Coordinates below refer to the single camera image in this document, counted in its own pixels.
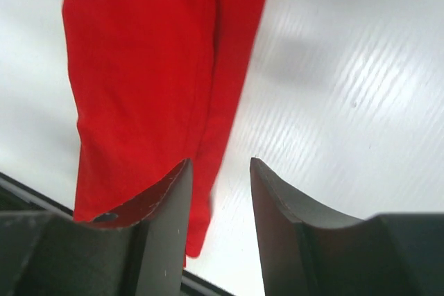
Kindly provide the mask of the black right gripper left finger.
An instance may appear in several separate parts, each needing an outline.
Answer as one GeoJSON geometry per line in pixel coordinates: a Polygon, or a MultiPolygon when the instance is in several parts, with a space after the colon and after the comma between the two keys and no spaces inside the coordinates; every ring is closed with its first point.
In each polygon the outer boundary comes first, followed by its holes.
{"type": "Polygon", "coordinates": [[[88,223],[1,190],[2,295],[179,295],[191,204],[186,159],[88,223]]]}

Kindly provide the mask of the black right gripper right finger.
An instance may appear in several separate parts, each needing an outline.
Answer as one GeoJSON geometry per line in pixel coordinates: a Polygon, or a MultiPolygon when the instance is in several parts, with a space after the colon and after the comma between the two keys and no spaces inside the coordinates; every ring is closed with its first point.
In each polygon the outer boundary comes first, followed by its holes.
{"type": "Polygon", "coordinates": [[[250,161],[267,295],[442,295],[443,215],[343,214],[250,161]]]}

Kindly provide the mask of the red t shirt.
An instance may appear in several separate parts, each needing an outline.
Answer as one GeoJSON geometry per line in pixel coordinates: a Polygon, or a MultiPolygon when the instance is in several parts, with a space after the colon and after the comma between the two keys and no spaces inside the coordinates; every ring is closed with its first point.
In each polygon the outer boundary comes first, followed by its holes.
{"type": "Polygon", "coordinates": [[[265,0],[64,0],[80,159],[74,219],[91,221],[190,159],[185,253],[196,258],[265,0]]]}

